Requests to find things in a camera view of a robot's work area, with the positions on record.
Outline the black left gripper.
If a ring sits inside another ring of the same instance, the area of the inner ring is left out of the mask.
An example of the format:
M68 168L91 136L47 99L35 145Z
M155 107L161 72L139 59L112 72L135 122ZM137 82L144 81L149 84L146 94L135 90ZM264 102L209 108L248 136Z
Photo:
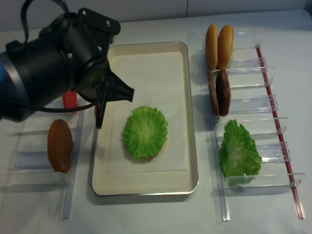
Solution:
M70 89L88 102L98 99L103 91L108 49L112 37L120 31L117 20L88 8L71 14L70 27L65 35L66 48L73 56L69 77L74 80L70 82ZM135 90L113 72L108 73L107 83L107 98L104 97L95 107L97 129L102 127L107 102L133 101Z

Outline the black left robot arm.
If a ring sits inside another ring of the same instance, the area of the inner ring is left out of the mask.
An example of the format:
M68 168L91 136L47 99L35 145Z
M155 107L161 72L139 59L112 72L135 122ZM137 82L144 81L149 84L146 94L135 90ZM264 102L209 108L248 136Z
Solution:
M61 112L49 104L74 91L97 107L100 128L107 102L134 96L107 58L120 28L118 21L82 8L57 17L33 41L8 43L0 55L0 117L22 122L36 111Z

